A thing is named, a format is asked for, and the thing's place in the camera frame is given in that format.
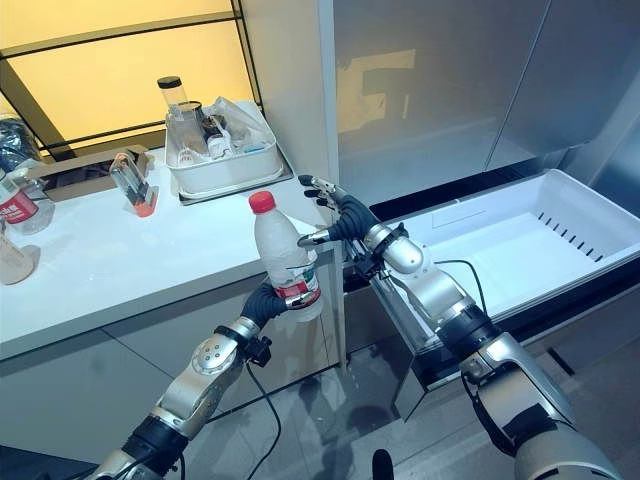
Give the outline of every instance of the kitchen counter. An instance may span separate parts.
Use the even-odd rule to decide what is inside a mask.
[[[150,217],[137,217],[111,189],[57,203],[51,225],[35,235],[7,232],[41,256],[30,277],[0,286],[0,359],[264,271],[247,201],[252,191],[183,206],[164,149],[148,155],[148,181],[159,187]],[[301,234],[324,223],[296,179],[267,188]]]

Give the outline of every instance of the freezer drawer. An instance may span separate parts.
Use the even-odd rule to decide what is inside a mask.
[[[477,270],[489,315],[518,340],[569,321],[640,281],[640,220],[559,170],[402,219],[432,261]],[[480,305],[471,270],[441,264]],[[427,384],[457,368],[388,281],[372,287]]]

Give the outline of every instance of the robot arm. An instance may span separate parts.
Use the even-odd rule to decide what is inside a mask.
[[[564,395],[529,353],[502,332],[447,273],[425,260],[426,246],[413,243],[403,225],[391,229],[337,185],[309,175],[305,195],[340,212],[335,225],[302,237],[298,245],[350,242],[356,271],[392,283],[460,362],[476,414],[494,445],[516,457],[516,478],[612,478],[615,467],[573,427]]]
[[[189,441],[200,432],[222,395],[233,384],[245,361],[264,366],[271,358],[271,341],[258,339],[267,321],[286,310],[302,308],[313,300],[307,292],[278,298],[262,284],[247,299],[240,317],[217,327],[193,352],[144,421],[121,449],[111,453],[91,480],[160,480],[174,465]]]

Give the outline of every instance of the plastic bag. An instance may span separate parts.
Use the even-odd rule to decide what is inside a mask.
[[[221,126],[229,132],[231,147],[236,154],[261,150],[269,145],[269,128],[230,100],[218,97],[212,112],[224,119]]]
[[[31,131],[19,117],[0,115],[0,168],[10,172],[32,166],[34,161],[41,162],[42,158]]]

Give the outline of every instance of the plastic bottle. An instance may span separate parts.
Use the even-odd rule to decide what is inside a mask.
[[[249,205],[256,214],[254,234],[258,253],[278,296],[317,292],[317,299],[311,305],[285,315],[298,322],[313,320],[322,312],[323,300],[313,261],[307,251],[297,245],[300,235],[296,227],[275,208],[273,195],[266,190],[251,195]]]
[[[23,235],[31,235],[51,223],[55,204],[32,181],[21,189],[0,169],[0,216]]]
[[[158,79],[169,113],[166,117],[169,140],[178,151],[190,149],[200,155],[207,155],[207,144],[202,128],[202,105],[190,102],[184,92],[180,77],[163,77]]]
[[[18,283],[31,275],[34,268],[33,259],[0,232],[0,283]]]

